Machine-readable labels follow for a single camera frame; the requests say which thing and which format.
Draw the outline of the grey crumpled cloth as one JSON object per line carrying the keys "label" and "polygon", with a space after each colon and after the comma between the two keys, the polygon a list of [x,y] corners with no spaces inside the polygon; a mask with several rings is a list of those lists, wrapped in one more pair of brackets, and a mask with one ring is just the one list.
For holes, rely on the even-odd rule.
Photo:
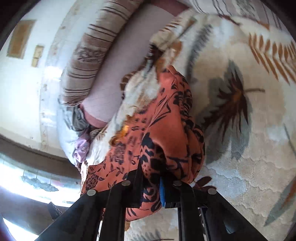
{"label": "grey crumpled cloth", "polygon": [[83,111],[78,106],[73,108],[70,124],[72,130],[76,132],[83,131],[89,127],[89,123],[86,121]]}

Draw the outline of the orange floral garment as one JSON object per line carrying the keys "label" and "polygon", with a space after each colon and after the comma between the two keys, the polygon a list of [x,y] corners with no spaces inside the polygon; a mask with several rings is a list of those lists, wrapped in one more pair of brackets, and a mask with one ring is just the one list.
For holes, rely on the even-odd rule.
{"label": "orange floral garment", "polygon": [[202,129],[189,112],[192,94],[185,77],[173,66],[159,74],[160,91],[155,100],[135,113],[128,134],[111,147],[102,163],[88,167],[82,194],[109,190],[141,167],[144,195],[139,208],[128,208],[126,220],[134,221],[160,210],[160,171],[167,168],[178,179],[192,183],[205,158]]}

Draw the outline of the mauve bed sheet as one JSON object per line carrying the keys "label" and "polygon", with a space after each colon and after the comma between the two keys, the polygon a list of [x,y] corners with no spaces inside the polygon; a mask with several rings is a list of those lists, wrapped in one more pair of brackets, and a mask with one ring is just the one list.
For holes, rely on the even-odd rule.
{"label": "mauve bed sheet", "polygon": [[88,97],[80,105],[86,121],[102,128],[112,119],[121,105],[122,78],[143,62],[151,36],[188,7],[187,1],[148,1],[132,15],[108,50]]}

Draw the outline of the striped brown bolster pillow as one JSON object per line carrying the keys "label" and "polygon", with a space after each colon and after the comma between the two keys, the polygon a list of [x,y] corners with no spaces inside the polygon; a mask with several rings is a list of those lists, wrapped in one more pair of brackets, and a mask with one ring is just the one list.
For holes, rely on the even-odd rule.
{"label": "striped brown bolster pillow", "polygon": [[112,43],[143,1],[105,1],[87,26],[61,79],[61,101],[79,105],[88,96]]}

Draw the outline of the stained glass window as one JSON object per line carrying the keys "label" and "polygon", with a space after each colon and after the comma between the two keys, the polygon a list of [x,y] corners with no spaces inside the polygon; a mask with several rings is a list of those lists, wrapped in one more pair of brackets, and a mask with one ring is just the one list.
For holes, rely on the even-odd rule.
{"label": "stained glass window", "polygon": [[48,204],[64,212],[80,196],[80,180],[29,167],[1,154],[1,215],[39,235],[52,223]]}

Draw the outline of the brown orange patterned garment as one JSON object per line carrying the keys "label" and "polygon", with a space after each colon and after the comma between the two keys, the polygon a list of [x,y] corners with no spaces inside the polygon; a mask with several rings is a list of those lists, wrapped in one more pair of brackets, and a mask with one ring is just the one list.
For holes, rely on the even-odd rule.
{"label": "brown orange patterned garment", "polygon": [[113,147],[117,145],[121,140],[125,138],[130,129],[131,123],[125,123],[121,130],[117,131],[115,135],[110,139],[109,144]]}

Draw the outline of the striped floral pillow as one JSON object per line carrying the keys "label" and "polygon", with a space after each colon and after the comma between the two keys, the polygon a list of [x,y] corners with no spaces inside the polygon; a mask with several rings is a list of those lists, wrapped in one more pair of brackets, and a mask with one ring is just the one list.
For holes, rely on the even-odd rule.
{"label": "striped floral pillow", "polygon": [[184,0],[187,6],[202,14],[244,16],[269,24],[282,31],[288,29],[279,16],[257,0]]}

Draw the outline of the lilac floral cloth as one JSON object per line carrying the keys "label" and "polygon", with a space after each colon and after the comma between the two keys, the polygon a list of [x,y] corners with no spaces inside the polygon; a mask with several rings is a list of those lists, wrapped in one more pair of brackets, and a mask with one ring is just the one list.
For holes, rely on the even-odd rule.
{"label": "lilac floral cloth", "polygon": [[90,147],[90,137],[84,133],[74,143],[73,158],[76,162],[82,163],[85,161]]}

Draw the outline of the cream leaf-pattern fleece blanket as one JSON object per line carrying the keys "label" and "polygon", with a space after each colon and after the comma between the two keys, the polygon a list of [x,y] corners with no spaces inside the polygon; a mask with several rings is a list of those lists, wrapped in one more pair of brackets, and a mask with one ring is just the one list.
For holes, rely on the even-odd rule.
{"label": "cream leaf-pattern fleece blanket", "polygon": [[159,74],[187,80],[189,115],[204,135],[196,188],[216,187],[267,240],[295,224],[295,41],[241,16],[180,13],[150,39],[147,58],[122,78],[122,103],[81,166],[103,162],[110,139],[156,99]]}

